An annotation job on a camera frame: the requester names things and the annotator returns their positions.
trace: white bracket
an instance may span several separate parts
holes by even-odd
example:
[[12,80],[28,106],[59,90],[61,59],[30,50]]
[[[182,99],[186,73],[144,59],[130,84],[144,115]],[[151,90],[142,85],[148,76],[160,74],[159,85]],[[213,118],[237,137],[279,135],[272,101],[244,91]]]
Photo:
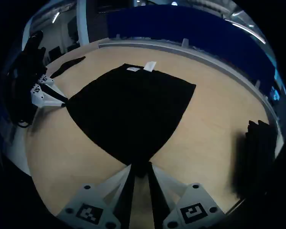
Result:
[[[102,184],[83,184],[72,200],[62,209],[57,218],[78,229],[120,229],[121,223],[113,215],[113,209],[121,195],[131,165],[118,172]],[[107,205],[104,198],[115,192]]]
[[51,79],[50,77],[46,75],[42,75],[42,77],[38,80],[38,84],[45,84],[48,87],[52,88],[57,93],[61,94],[65,97],[65,95],[58,89],[58,87],[54,83],[54,79]]
[[[153,170],[171,212],[163,221],[164,229],[207,228],[219,222],[225,214],[199,183],[185,185],[153,165]],[[177,204],[170,197],[180,196]]]
[[31,98],[32,103],[39,108],[44,106],[61,106],[64,102],[48,95],[47,93],[43,93],[40,86],[35,84],[31,89]]
[[[50,87],[52,90],[56,91],[60,95],[65,95],[58,89],[58,87],[55,85],[54,80],[49,78],[46,75],[43,75],[38,81],[38,84],[44,84],[47,87]],[[32,97],[32,103],[39,108],[44,106],[61,106],[64,102],[48,95],[47,93],[43,92],[41,90],[41,87],[35,84],[34,87],[31,89],[31,97]]]

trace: gray wall trim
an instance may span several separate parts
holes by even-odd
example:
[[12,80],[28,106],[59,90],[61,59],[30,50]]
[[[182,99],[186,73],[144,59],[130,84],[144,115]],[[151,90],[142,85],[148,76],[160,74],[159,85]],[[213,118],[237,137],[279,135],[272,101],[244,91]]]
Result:
[[23,35],[22,35],[22,47],[21,47],[22,51],[24,50],[26,43],[27,43],[27,40],[30,37],[30,27],[32,24],[32,19],[33,19],[33,17],[31,17],[31,19],[26,23],[26,26],[24,27],[24,31],[23,31]]
[[77,0],[76,4],[77,32],[79,44],[81,46],[89,44],[87,19],[86,19],[86,0]]
[[124,47],[139,47],[139,48],[150,48],[160,51],[165,51],[169,53],[178,54],[184,57],[188,57],[193,60],[197,60],[202,62],[208,66],[216,68],[217,70],[225,73],[226,75],[230,76],[232,79],[237,81],[243,87],[245,87],[251,94],[253,94],[263,105],[269,124],[273,125],[277,132],[280,133],[280,127],[278,125],[278,118],[271,107],[268,100],[265,98],[262,93],[255,88],[255,86],[247,80],[243,75],[241,75],[238,71],[233,69],[232,67],[228,66],[227,64],[221,62],[214,57],[211,57],[205,53],[199,52],[197,50],[191,48],[183,48],[176,44],[172,44],[170,42],[165,41],[153,41],[153,40],[110,40],[107,42],[100,42],[99,47],[112,47],[112,46],[124,46]]

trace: table surface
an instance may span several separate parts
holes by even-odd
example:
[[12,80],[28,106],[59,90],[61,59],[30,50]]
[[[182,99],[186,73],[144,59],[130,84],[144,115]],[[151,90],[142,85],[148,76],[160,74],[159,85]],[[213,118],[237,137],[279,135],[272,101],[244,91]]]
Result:
[[[228,211],[238,201],[231,185],[236,140],[247,131],[249,120],[268,123],[262,104],[224,73],[176,54],[106,47],[85,56],[81,63],[55,78],[55,84],[68,98],[124,63],[144,66],[148,61],[156,61],[155,70],[196,84],[177,129],[151,162],[180,182],[201,183],[218,206]],[[61,62],[52,63],[47,75],[57,70]],[[40,109],[25,140],[32,178],[43,202],[54,215],[82,183],[99,184],[125,167],[94,144],[66,108]],[[130,228],[151,227],[148,179],[136,178]]]

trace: black garment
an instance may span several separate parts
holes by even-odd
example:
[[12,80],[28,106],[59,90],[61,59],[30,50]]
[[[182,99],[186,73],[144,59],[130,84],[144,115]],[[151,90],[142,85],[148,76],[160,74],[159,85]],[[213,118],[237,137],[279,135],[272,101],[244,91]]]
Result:
[[[129,67],[140,70],[129,71]],[[195,86],[124,64],[85,86],[69,99],[67,109],[81,130],[107,153],[124,164],[142,164],[171,137]]]
[[240,198],[246,198],[259,184],[275,159],[277,133],[273,126],[249,121],[248,132],[240,136],[235,156],[233,186]]
[[86,57],[83,56],[83,57],[80,57],[80,58],[77,58],[77,59],[74,59],[74,60],[70,60],[70,61],[67,61],[66,63],[63,63],[60,68],[54,72],[50,77],[52,79],[54,79],[55,77],[63,74],[66,70],[68,70],[69,68],[71,68],[73,65],[77,65],[79,62],[81,62],[83,59],[85,59]]

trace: white wall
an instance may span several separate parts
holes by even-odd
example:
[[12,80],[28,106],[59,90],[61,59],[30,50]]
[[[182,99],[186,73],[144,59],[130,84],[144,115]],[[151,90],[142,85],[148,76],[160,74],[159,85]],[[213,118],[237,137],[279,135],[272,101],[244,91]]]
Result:
[[72,39],[68,34],[68,22],[76,16],[76,10],[69,10],[61,13],[53,24],[50,24],[41,30],[43,31],[43,39],[39,48],[45,47],[45,58],[48,53],[57,46],[60,47],[62,54],[67,52],[67,48],[73,44]]

